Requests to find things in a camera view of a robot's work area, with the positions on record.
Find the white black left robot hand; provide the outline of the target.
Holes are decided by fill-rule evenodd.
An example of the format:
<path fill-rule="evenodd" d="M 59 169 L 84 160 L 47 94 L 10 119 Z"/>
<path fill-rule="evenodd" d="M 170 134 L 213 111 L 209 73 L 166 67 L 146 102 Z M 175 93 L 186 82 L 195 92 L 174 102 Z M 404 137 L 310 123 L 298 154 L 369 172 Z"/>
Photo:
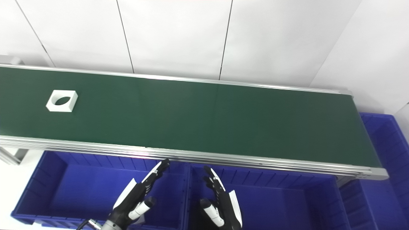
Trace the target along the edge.
<path fill-rule="evenodd" d="M 143 217 L 156 204 L 156 198 L 148 197 L 148 194 L 169 165 L 170 160 L 164 159 L 157 163 L 141 182 L 132 179 L 117 199 L 102 229 L 126 230 L 134 221 Z"/>

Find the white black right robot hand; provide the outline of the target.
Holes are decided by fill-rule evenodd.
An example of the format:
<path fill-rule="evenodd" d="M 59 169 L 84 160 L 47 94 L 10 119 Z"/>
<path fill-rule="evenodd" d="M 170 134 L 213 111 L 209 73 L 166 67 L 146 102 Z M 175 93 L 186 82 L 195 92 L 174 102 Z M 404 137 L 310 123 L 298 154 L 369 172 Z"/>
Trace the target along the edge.
<path fill-rule="evenodd" d="M 235 190 L 227 192 L 219 175 L 205 165 L 206 186 L 214 192 L 215 201 L 200 199 L 200 207 L 211 222 L 220 230 L 241 230 L 243 219 Z"/>

